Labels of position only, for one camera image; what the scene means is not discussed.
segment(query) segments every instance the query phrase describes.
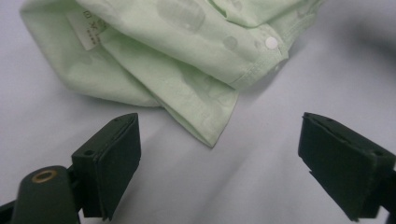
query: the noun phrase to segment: clamp jaw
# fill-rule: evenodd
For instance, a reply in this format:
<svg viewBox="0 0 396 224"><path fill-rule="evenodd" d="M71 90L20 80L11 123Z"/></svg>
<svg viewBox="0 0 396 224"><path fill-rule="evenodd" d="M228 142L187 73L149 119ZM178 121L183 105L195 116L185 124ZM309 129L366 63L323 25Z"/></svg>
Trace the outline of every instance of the clamp jaw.
<svg viewBox="0 0 396 224"><path fill-rule="evenodd" d="M141 156L137 114L111 120L72 155L68 169L50 166L26 176L14 202L0 207L0 224L76 224L113 218Z"/></svg>
<svg viewBox="0 0 396 224"><path fill-rule="evenodd" d="M304 113L299 156L349 219L376 217L379 207L396 223L396 157L343 124Z"/></svg>

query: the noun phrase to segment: screw hole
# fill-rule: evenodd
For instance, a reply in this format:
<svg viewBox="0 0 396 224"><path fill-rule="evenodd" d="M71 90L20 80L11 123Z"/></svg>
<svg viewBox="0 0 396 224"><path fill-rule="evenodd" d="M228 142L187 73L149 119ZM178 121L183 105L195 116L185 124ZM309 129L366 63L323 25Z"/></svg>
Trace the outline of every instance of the screw hole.
<svg viewBox="0 0 396 224"><path fill-rule="evenodd" d="M56 171L54 171L54 170L46 170L46 171L42 171L42 172L34 175L33 178L32 178L32 181L34 183L40 184L40 183L44 183L46 181L51 180L56 175L57 175Z"/></svg>
<svg viewBox="0 0 396 224"><path fill-rule="evenodd" d="M87 151L84 152L84 155L86 155L86 156L91 156L93 153L94 153L94 151L92 151L92 150L87 150Z"/></svg>

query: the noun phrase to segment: fabric fold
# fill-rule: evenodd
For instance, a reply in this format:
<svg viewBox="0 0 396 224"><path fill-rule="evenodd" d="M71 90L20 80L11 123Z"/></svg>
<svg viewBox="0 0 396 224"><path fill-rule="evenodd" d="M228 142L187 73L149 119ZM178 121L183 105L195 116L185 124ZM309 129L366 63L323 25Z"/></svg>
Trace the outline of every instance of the fabric fold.
<svg viewBox="0 0 396 224"><path fill-rule="evenodd" d="M71 90L162 106L210 147L248 88L289 58L323 0L27 0L21 16Z"/></svg>

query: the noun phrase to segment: shirt button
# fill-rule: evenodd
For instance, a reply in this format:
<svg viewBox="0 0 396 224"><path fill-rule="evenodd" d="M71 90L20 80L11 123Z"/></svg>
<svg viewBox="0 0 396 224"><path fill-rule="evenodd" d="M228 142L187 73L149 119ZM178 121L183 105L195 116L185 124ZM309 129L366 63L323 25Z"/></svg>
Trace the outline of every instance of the shirt button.
<svg viewBox="0 0 396 224"><path fill-rule="evenodd" d="M277 45L277 40L272 36L265 40L265 46L267 46L268 49L276 49Z"/></svg>

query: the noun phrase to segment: white backdrop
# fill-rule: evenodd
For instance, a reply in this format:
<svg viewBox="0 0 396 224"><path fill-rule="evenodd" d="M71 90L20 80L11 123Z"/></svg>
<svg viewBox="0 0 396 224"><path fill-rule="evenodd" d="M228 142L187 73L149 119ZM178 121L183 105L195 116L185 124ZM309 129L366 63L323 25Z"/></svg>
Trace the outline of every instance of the white backdrop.
<svg viewBox="0 0 396 224"><path fill-rule="evenodd" d="M297 156L305 111L396 153L396 2L329 0L290 60L240 95L213 149L161 108L66 89L0 1L0 204L35 169L70 155L111 119L137 112L142 160L111 223L351 223ZM384 223L377 219L361 223ZM98 218L83 223L99 224Z"/></svg>

